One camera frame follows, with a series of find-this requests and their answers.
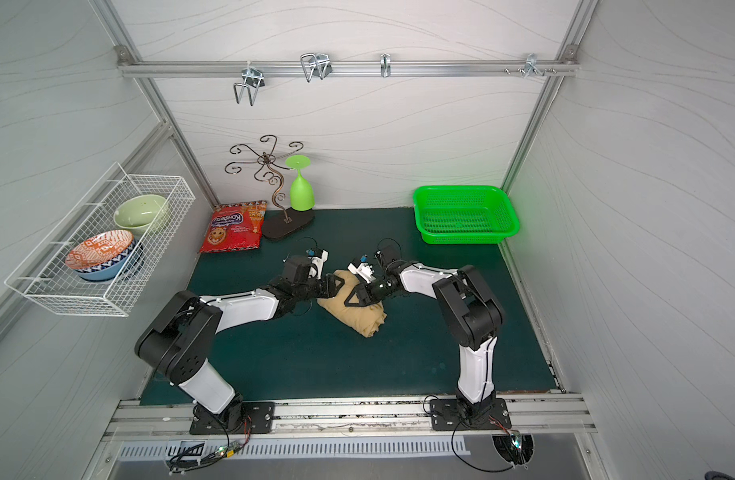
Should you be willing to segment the tan long pants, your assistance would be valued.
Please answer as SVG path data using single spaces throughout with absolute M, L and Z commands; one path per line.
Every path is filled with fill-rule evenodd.
M 348 270 L 336 270 L 334 275 L 343 279 L 344 285 L 335 297 L 319 299 L 319 306 L 343 324 L 353 328 L 361 336 L 365 338 L 373 337 L 373 334 L 377 333 L 377 330 L 385 324 L 385 318 L 387 318 L 387 314 L 383 310 L 383 304 L 378 303 L 365 307 L 345 306 L 347 298 L 354 288 L 359 285 L 359 280 Z

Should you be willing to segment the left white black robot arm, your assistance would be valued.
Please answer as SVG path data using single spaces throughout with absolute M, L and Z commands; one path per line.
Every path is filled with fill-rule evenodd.
M 229 329 L 281 318 L 305 301 L 336 297 L 346 282 L 324 272 L 328 252 L 288 258 L 281 275 L 251 291 L 224 296 L 176 293 L 138 339 L 135 354 L 153 372 L 215 416 L 242 400 L 209 357 L 215 337 Z

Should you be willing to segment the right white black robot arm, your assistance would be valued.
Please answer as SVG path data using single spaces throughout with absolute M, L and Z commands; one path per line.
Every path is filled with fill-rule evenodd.
M 349 308 L 368 307 L 399 293 L 435 299 L 447 330 L 459 344 L 457 399 L 463 409 L 482 412 L 495 402 L 493 352 L 505 310 L 483 274 L 473 265 L 437 268 L 401 258 L 387 246 L 375 252 L 379 270 L 367 256 L 351 261 L 348 271 L 358 284 L 345 300 Z

